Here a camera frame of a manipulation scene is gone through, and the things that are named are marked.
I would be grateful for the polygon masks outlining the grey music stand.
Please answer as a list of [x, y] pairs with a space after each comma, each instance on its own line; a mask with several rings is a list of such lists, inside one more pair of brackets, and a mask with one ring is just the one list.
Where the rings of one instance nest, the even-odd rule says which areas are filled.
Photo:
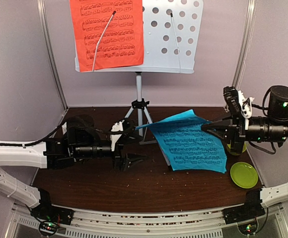
[[[107, 68], [88, 72], [133, 72], [137, 98], [128, 111], [138, 112], [138, 124], [152, 123], [148, 102], [142, 97], [142, 74], [194, 72], [195, 54], [203, 15], [201, 0], [142, 0], [144, 62], [141, 65]], [[78, 67], [75, 57], [75, 69]]]

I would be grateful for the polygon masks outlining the red sheet music mat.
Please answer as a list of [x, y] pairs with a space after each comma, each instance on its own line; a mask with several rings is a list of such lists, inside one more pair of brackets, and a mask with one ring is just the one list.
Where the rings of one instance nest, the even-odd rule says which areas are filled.
[[141, 0], [71, 0], [76, 56], [81, 72], [144, 62]]

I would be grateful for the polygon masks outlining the blue sheet music mat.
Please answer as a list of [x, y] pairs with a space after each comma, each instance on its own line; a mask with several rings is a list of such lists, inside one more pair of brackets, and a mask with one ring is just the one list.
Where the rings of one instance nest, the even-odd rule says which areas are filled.
[[208, 170], [224, 174], [227, 156], [221, 140], [201, 130], [202, 125], [209, 123], [190, 109], [137, 129], [150, 129], [174, 171]]

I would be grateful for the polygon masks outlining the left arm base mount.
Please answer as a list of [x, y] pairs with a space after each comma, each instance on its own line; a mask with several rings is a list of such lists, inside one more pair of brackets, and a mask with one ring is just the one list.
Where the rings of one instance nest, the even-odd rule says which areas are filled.
[[43, 237], [55, 235], [61, 225], [70, 225], [74, 215], [74, 210], [72, 209], [53, 205], [50, 207], [27, 207], [27, 209], [30, 215], [38, 221], [38, 231]]

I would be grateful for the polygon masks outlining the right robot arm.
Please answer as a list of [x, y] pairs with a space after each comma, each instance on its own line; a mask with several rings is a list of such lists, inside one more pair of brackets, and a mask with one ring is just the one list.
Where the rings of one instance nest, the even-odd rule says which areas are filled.
[[[233, 86], [223, 89], [223, 96], [230, 116], [204, 124], [201, 130], [230, 144], [233, 153], [241, 153], [243, 145], [248, 142], [258, 150], [264, 148], [257, 143], [269, 142], [272, 146], [270, 154], [275, 154], [274, 144], [282, 147], [288, 142], [288, 87], [271, 86], [264, 99], [268, 106], [258, 106], [263, 112], [262, 117], [254, 117], [252, 98], [245, 98], [243, 93]], [[225, 208], [223, 215], [226, 224], [254, 219], [267, 213], [270, 206], [288, 201], [288, 182], [270, 187], [248, 191], [244, 204]]]

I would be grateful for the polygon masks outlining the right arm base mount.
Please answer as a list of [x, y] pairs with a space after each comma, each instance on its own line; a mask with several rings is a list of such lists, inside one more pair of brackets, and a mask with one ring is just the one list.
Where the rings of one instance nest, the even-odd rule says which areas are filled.
[[258, 207], [240, 205], [223, 210], [225, 224], [237, 224], [239, 232], [244, 236], [254, 236], [265, 226], [269, 210]]

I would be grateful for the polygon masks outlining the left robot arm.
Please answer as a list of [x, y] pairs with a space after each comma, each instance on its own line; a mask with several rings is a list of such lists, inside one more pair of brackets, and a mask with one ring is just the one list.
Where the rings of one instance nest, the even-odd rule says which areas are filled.
[[31, 216], [69, 225], [72, 209], [52, 205], [49, 192], [32, 187], [9, 175], [3, 166], [25, 166], [59, 170], [90, 159], [111, 159], [113, 168], [125, 171], [144, 156], [122, 154], [124, 145], [142, 141], [134, 122], [123, 118], [110, 130], [95, 127], [89, 115], [66, 119], [44, 138], [31, 142], [0, 141], [0, 192], [29, 207]]

